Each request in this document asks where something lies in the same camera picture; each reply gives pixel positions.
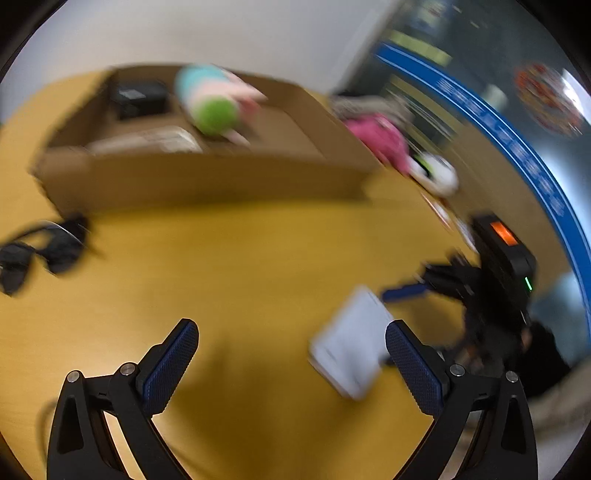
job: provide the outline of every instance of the plush toy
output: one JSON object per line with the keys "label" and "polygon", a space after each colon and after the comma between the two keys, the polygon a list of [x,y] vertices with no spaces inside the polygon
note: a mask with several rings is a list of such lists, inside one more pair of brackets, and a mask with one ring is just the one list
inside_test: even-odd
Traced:
{"label": "plush toy", "polygon": [[408,144],[386,116],[381,113],[366,115],[347,120],[345,125],[383,164],[408,175],[412,162],[408,156]]}
{"label": "plush toy", "polygon": [[197,129],[207,136],[221,135],[247,144],[235,131],[260,108],[267,98],[239,77],[214,65],[190,65],[179,70],[176,95]]}

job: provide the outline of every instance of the white paper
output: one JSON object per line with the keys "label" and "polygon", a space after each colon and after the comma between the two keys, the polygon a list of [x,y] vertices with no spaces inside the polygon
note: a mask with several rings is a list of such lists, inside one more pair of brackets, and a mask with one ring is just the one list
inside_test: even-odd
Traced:
{"label": "white paper", "polygon": [[328,327],[310,342],[310,363],[342,394],[364,398],[388,357],[389,311],[367,287],[358,287]]}

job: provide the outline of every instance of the yellow table surface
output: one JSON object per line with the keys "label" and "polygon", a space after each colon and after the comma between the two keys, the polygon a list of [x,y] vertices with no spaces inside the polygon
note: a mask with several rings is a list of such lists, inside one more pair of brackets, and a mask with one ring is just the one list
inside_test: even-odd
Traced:
{"label": "yellow table surface", "polygon": [[[62,118],[101,73],[52,84],[0,133],[0,238],[56,214],[27,173]],[[426,432],[395,369],[367,398],[342,398],[308,363],[310,338],[358,284],[408,280],[453,248],[469,257],[396,172],[367,202],[195,206],[93,218],[91,249],[60,277],[35,261],[25,287],[0,295],[0,432],[45,478],[53,408],[65,375],[106,375],[139,361],[182,317],[200,342],[155,424],[194,479],[391,479]],[[425,342],[451,341],[460,306],[435,296],[391,307]],[[116,420],[129,474],[141,479]]]}

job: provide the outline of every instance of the blue textured finger pad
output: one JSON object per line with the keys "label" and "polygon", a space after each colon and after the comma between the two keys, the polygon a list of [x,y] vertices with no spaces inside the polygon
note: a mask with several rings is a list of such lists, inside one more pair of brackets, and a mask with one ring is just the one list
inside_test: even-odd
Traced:
{"label": "blue textured finger pad", "polygon": [[439,416],[443,410],[441,384],[419,352],[394,322],[386,330],[386,347],[413,394],[418,408],[425,415]]}
{"label": "blue textured finger pad", "polygon": [[162,413],[197,351],[197,327],[187,324],[144,383],[144,412]]}

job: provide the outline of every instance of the blue stripe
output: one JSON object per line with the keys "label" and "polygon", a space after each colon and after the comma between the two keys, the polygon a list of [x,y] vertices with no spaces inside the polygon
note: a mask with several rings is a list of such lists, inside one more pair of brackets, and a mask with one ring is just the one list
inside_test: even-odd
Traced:
{"label": "blue stripe", "polygon": [[375,56],[445,98],[505,155],[544,207],[579,281],[591,332],[591,251],[573,208],[546,164],[515,128],[460,83],[410,53],[382,43]]}

